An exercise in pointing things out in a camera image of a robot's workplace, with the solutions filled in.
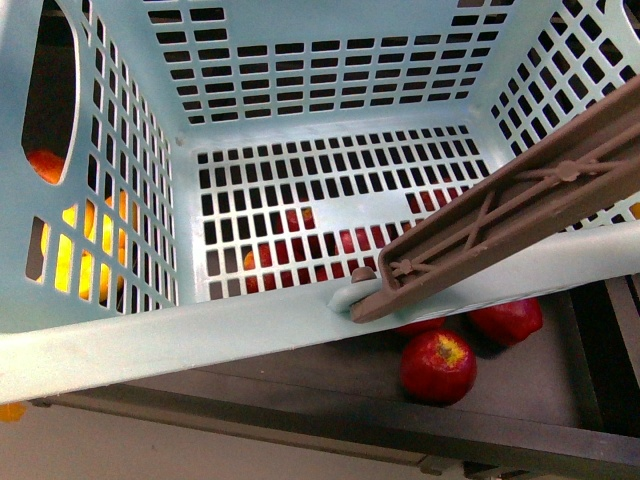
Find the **floor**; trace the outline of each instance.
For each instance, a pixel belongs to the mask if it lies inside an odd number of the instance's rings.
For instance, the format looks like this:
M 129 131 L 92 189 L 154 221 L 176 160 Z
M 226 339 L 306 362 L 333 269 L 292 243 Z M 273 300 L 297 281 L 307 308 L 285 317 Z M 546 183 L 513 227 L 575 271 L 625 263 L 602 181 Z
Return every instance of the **floor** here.
M 2 478 L 462 480 L 415 467 L 200 432 L 60 406 L 0 423 Z M 546 476 L 544 480 L 562 480 Z

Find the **grid pattern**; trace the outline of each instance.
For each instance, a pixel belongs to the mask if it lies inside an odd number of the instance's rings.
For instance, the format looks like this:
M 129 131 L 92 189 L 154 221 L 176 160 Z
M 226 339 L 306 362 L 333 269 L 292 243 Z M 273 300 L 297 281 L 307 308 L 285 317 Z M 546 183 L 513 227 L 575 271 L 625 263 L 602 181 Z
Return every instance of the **grid pattern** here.
M 196 158 L 212 299 L 340 278 L 363 265 L 375 270 L 386 243 L 489 175 L 464 125 Z M 404 219 L 338 231 L 315 221 L 317 202 L 382 191 L 403 196 Z
M 76 278 L 68 279 L 68 293 L 114 313 L 159 309 L 178 300 L 169 145 L 92 2 L 83 0 L 81 8 L 81 48 L 93 56 L 95 69 L 93 103 L 85 105 L 91 110 L 87 190 L 74 208 L 94 228 L 83 232 L 82 221 L 65 216 L 60 227 L 51 222 L 48 252 L 57 249 L 60 262 L 63 246 L 72 249 L 70 275 Z M 46 257 L 48 270 L 58 275 L 56 256 Z M 83 292 L 87 280 L 91 293 Z M 64 285 L 55 283 L 59 290 Z
M 443 33 L 274 45 L 234 42 L 224 7 L 146 5 L 197 125 L 467 98 L 513 0 L 483 3 L 459 2 Z
M 626 62 L 606 37 L 604 7 L 605 2 L 564 0 L 491 108 L 514 154 L 636 75 L 639 66 Z M 569 230 L 634 220 L 630 203 L 602 210 Z

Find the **laundry basket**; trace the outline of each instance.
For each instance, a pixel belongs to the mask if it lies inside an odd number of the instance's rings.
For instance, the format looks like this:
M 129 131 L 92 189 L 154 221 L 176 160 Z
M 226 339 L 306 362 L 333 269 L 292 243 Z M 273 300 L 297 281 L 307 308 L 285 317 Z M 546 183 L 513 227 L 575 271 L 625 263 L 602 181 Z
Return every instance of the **laundry basket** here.
M 636 75 L 632 2 L 0 4 L 0 401 L 640 271 L 635 195 L 418 306 L 346 308 L 382 246 Z M 56 185 L 25 158 L 42 15 L 75 60 Z

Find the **basket handle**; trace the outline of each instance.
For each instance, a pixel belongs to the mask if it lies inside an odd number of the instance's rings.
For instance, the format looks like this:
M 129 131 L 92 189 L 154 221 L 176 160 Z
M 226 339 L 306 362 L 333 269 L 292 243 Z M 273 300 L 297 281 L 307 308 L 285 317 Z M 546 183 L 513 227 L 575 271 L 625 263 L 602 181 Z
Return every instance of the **basket handle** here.
M 384 247 L 364 323 L 429 297 L 640 190 L 640 76 Z

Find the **apple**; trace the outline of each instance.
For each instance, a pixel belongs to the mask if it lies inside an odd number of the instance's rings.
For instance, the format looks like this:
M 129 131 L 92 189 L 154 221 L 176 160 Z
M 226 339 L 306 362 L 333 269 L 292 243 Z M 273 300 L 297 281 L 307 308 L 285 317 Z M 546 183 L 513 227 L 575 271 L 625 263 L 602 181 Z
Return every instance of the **apple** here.
M 273 265 L 273 262 L 271 260 L 271 250 L 269 249 L 269 244 L 267 243 L 262 243 L 260 245 L 258 245 L 258 258 L 260 259 L 260 265 L 262 267 L 271 267 Z M 251 250 L 249 253 L 247 253 L 247 255 L 244 257 L 244 260 L 242 262 L 242 265 L 244 267 L 245 270 L 253 270 L 256 268 L 256 259 L 255 259 L 255 255 L 253 253 L 253 250 Z M 264 281 L 264 289 L 265 290 L 275 290 L 276 288 L 276 279 L 275 276 L 273 274 L 267 274 L 267 275 L 263 275 L 263 281 Z M 245 280 L 246 286 L 247 286 L 247 292 L 248 293 L 256 293 L 258 292 L 258 278 L 255 276 L 252 277 L 247 277 Z
M 485 336 L 507 347 L 523 341 L 543 325 L 542 310 L 535 298 L 481 308 L 467 312 L 467 316 Z
M 431 200 L 429 192 L 420 192 L 418 195 L 420 196 L 420 200 L 422 200 L 424 208 L 427 209 L 427 212 L 435 212 L 436 207 L 433 206 L 433 201 Z M 420 204 L 418 203 L 417 196 L 413 196 L 411 197 L 411 200 L 409 200 L 409 209 L 411 209 L 411 213 L 420 213 L 422 211 Z
M 444 325 L 445 317 L 432 318 L 430 320 L 423 320 L 421 322 L 408 323 L 398 328 L 394 328 L 393 331 L 402 335 L 403 337 L 415 337 L 423 332 L 429 330 L 437 330 Z
M 311 230 L 316 227 L 315 220 L 313 218 L 313 210 L 311 207 L 304 207 L 300 210 L 300 214 L 302 215 L 302 223 L 306 230 Z M 287 230 L 290 232 L 299 232 L 300 231 L 300 221 L 298 220 L 298 215 L 295 209 L 287 210 L 284 212 L 284 216 L 287 220 Z M 284 229 L 282 228 L 282 220 L 280 215 L 276 217 L 274 232 L 282 233 Z
M 316 267 L 316 281 L 326 282 L 327 280 L 329 280 L 327 269 L 322 265 Z
M 27 153 L 27 160 L 45 182 L 54 185 L 60 182 L 64 159 L 49 150 L 33 150 Z
M 450 330 L 431 330 L 412 339 L 400 359 L 400 381 L 418 400 L 452 405 L 473 387 L 478 367 L 469 345 Z
M 356 241 L 357 246 L 360 250 L 370 250 L 371 245 L 369 245 L 369 239 L 367 238 L 367 232 L 364 228 L 356 228 Z M 349 230 L 342 230 L 340 232 L 340 243 L 342 244 L 342 249 L 344 253 L 355 253 L 356 244 L 353 242 L 353 236 Z M 340 253 L 338 244 L 336 244 L 336 254 Z
M 371 227 L 371 235 L 373 236 L 373 243 L 376 248 L 382 248 L 387 243 L 382 235 L 382 229 L 378 225 Z

